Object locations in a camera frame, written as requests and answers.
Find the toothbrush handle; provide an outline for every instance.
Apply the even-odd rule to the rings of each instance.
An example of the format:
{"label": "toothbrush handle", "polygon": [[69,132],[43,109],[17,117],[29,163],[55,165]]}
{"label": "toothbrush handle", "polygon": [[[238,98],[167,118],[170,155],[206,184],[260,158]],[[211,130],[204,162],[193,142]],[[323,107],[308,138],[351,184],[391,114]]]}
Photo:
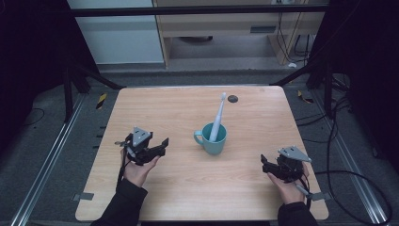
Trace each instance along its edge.
{"label": "toothbrush handle", "polygon": [[219,132],[219,126],[221,121],[221,116],[216,115],[214,125],[212,126],[211,135],[209,136],[209,141],[215,142],[217,138],[217,133]]}

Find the white panel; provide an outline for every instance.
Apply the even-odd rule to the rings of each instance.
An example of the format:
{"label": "white panel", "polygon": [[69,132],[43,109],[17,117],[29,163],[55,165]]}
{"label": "white panel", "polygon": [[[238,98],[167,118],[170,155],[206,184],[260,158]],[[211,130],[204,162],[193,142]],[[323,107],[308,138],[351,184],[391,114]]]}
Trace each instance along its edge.
{"label": "white panel", "polygon": [[[152,7],[151,0],[69,0],[71,8]],[[163,63],[154,16],[76,18],[97,64]]]}

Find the wooden tabletop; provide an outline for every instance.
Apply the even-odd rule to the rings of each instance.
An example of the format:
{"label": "wooden tabletop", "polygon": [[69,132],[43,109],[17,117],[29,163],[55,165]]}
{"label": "wooden tabletop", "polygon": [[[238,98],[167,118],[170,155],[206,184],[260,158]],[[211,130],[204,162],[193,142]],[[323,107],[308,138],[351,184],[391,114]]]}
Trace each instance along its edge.
{"label": "wooden tabletop", "polygon": [[[195,130],[212,122],[220,96],[225,101],[222,124],[228,130],[220,155],[206,153],[193,139]],[[140,220],[271,220],[282,204],[276,187],[262,171],[261,154],[276,163],[278,149],[295,145],[306,153],[281,87],[169,87],[122,89],[107,124],[76,218],[92,221],[115,194],[120,147],[137,126],[153,132],[149,147],[169,137],[167,153],[150,172],[149,191]],[[320,191],[311,164],[311,191]],[[325,219],[324,201],[312,202],[311,212]]]}

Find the hand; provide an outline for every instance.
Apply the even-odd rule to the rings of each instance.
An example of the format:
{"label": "hand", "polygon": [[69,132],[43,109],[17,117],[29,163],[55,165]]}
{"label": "hand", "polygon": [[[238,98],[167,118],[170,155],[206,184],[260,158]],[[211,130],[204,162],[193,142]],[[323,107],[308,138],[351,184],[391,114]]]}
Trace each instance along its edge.
{"label": "hand", "polygon": [[[306,177],[309,176],[308,168],[305,164],[303,164],[303,171]],[[270,180],[277,186],[279,189],[279,194],[281,195],[282,201],[284,204],[289,204],[293,202],[303,202],[305,200],[305,195],[298,190],[295,184],[302,186],[299,180],[296,180],[291,183],[284,183],[281,179],[277,178],[272,173],[268,172],[267,176],[269,176]],[[302,180],[306,182],[306,177],[302,176]]]}
{"label": "hand", "polygon": [[[160,156],[156,156],[151,162],[144,164],[143,166],[138,166],[134,162],[130,162],[125,167],[125,171],[123,173],[123,178],[126,178],[132,184],[142,187],[144,182],[146,181],[147,175],[149,174],[150,170],[155,167],[156,162]],[[125,163],[129,162],[130,160],[125,157]]]}

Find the mug handle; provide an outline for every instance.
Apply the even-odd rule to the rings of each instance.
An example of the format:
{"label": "mug handle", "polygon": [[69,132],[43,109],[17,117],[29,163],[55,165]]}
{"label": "mug handle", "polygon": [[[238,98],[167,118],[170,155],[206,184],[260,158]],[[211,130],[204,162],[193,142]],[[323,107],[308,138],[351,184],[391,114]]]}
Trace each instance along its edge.
{"label": "mug handle", "polygon": [[198,138],[198,136],[202,136],[202,131],[201,130],[194,131],[194,139],[197,141],[198,144],[203,146],[203,141],[200,140]]}

